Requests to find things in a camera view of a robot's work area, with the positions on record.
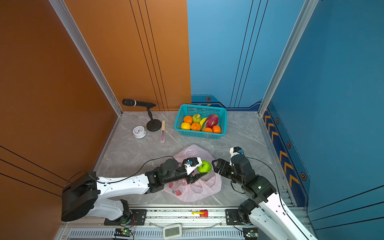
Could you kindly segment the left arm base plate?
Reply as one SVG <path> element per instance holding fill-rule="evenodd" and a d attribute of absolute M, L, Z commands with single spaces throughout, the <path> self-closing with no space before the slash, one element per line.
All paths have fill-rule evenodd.
<path fill-rule="evenodd" d="M 146 209 L 133 209 L 130 210 L 130 215 L 123 215 L 117 220 L 110 221 L 105 219 L 105 226 L 143 226 L 145 224 L 147 217 Z"/>

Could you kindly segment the orange persimmon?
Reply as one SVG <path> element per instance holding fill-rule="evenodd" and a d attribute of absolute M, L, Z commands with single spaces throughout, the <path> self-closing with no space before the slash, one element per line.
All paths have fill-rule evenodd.
<path fill-rule="evenodd" d="M 192 116 L 185 116 L 183 121 L 184 121 L 184 123 L 189 123 L 191 125 L 191 124 L 193 124 L 193 117 Z"/>

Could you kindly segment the orange mandarin fruit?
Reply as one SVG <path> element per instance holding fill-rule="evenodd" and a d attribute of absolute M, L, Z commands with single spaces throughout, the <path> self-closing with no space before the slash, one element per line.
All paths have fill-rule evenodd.
<path fill-rule="evenodd" d="M 212 133 L 213 130 L 211 128 L 204 128 L 202 129 L 203 132 L 206 132 L 206 133 Z"/>

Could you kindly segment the yellow lemon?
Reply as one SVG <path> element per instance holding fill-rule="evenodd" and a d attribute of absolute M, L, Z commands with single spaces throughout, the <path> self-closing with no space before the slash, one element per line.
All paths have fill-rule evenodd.
<path fill-rule="evenodd" d="M 190 129 L 191 129 L 191 124 L 188 123 L 188 122 L 183 122 L 183 123 L 181 124 L 181 129 L 182 129 L 182 130 L 190 130 Z"/>

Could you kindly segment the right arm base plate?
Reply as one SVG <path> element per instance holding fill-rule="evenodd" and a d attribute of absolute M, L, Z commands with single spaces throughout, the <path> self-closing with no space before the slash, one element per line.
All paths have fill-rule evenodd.
<path fill-rule="evenodd" d="M 246 217 L 245 213 L 238 209 L 226 209 L 226 224 L 228 226 L 237 225 L 249 225 L 249 218 Z"/>

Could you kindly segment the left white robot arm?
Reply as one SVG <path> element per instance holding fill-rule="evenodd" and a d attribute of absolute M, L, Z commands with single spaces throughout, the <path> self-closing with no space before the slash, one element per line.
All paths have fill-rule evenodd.
<path fill-rule="evenodd" d="M 210 164 L 201 158 L 187 158 L 181 163 L 170 158 L 138 176 L 104 178 L 97 177 L 95 172 L 85 173 L 64 187 L 61 220 L 71 222 L 83 217 L 98 217 L 125 223 L 131 217 L 129 204 L 126 200 L 115 201 L 115 197 L 156 193 L 180 180 L 193 184 L 210 170 Z"/>

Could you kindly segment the green pear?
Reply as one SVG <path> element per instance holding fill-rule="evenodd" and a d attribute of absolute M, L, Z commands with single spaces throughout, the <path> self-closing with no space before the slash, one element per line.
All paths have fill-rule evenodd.
<path fill-rule="evenodd" d="M 200 123 L 200 121 L 202 119 L 200 114 L 195 114 L 192 117 L 193 117 L 193 122 L 198 123 L 198 124 Z"/>

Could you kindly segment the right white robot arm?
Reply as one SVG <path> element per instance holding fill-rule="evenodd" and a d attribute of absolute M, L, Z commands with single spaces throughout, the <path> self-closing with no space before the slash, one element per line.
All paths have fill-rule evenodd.
<path fill-rule="evenodd" d="M 257 175 L 243 154 L 231 161 L 212 161 L 215 173 L 241 185 L 248 197 L 239 206 L 241 222 L 259 228 L 272 240 L 315 240 L 280 197 L 280 191 L 265 177 Z"/>

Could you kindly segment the small orange tangerine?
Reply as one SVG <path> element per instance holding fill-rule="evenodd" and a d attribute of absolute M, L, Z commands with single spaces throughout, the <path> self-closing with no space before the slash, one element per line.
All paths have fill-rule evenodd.
<path fill-rule="evenodd" d="M 199 123 L 192 123 L 191 124 L 191 131 L 200 131 L 201 125 Z"/>

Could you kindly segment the red dragon fruit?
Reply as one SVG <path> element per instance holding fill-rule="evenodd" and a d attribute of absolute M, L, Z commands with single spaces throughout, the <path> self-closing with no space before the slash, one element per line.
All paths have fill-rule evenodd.
<path fill-rule="evenodd" d="M 219 116 L 217 114 L 212 114 L 209 117 L 207 117 L 206 121 L 204 122 L 204 128 L 213 128 L 219 123 Z"/>

